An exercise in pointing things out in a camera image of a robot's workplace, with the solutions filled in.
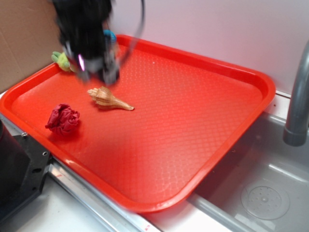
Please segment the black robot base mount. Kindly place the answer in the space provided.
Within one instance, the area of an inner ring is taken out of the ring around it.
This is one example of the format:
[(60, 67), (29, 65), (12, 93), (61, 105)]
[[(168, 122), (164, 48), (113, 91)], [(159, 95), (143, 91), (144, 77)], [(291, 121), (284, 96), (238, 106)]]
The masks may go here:
[(50, 151), (30, 135), (11, 135), (0, 123), (0, 221), (37, 198), (43, 189)]

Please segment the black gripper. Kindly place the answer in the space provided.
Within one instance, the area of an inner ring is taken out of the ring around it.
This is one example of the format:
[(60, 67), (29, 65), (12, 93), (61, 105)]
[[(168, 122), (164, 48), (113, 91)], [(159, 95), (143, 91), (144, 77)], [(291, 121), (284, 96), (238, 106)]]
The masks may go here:
[(95, 77), (106, 85), (119, 78), (119, 65), (103, 23), (112, 11), (110, 0), (54, 0), (60, 43), (78, 77)]

